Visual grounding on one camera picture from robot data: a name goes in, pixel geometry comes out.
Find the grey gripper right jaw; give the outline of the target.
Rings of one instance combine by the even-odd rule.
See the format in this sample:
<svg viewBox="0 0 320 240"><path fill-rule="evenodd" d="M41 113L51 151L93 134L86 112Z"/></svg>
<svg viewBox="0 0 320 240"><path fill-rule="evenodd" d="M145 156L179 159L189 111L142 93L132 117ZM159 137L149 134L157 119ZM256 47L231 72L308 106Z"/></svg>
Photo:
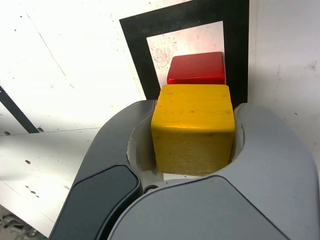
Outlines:
<svg viewBox="0 0 320 240"><path fill-rule="evenodd" d="M111 240L317 240L320 190L310 149L268 108L235 111L232 162L172 179L135 200Z"/></svg>

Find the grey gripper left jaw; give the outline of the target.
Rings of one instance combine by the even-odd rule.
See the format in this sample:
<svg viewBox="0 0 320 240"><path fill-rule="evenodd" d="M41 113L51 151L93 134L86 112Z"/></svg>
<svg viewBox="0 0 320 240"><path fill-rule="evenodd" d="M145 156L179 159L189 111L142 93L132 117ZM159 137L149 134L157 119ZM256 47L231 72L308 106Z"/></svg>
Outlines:
<svg viewBox="0 0 320 240"><path fill-rule="evenodd" d="M151 134L154 100L108 120L91 142L50 234L52 240L106 240L120 215L163 180Z"/></svg>

